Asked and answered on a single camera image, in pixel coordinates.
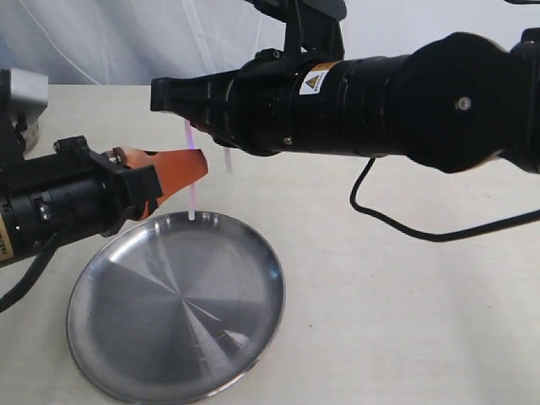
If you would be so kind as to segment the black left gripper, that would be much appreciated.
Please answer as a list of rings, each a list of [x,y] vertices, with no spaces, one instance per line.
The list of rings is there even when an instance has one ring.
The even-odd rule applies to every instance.
[[[60,139],[54,148],[40,157],[41,236],[61,231],[65,236],[112,236],[128,220],[145,220],[188,187],[190,160],[197,162],[197,181],[208,173],[201,149],[192,158],[188,149],[116,147],[111,155],[120,165],[91,150],[82,136]]]

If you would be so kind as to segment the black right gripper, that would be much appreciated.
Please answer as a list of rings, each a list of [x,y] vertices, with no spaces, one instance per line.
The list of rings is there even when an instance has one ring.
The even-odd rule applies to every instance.
[[[292,101],[302,78],[315,65],[332,62],[320,52],[289,53],[268,48],[238,71],[197,78],[154,78],[150,110],[180,116],[217,145],[269,157],[292,136]],[[229,118],[228,141],[210,127]]]

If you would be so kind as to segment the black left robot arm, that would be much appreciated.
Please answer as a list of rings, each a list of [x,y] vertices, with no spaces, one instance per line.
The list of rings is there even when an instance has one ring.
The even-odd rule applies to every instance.
[[[61,246],[115,235],[208,173],[197,148],[98,153],[83,136],[54,147],[53,154],[1,166],[2,266],[37,255],[53,235]]]

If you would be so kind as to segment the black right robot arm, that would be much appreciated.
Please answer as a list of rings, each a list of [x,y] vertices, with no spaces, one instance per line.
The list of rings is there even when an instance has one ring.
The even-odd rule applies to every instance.
[[[510,51],[462,32],[399,57],[262,51],[235,71],[154,79],[150,108],[255,156],[404,155],[445,173],[501,158],[538,173],[539,31]]]

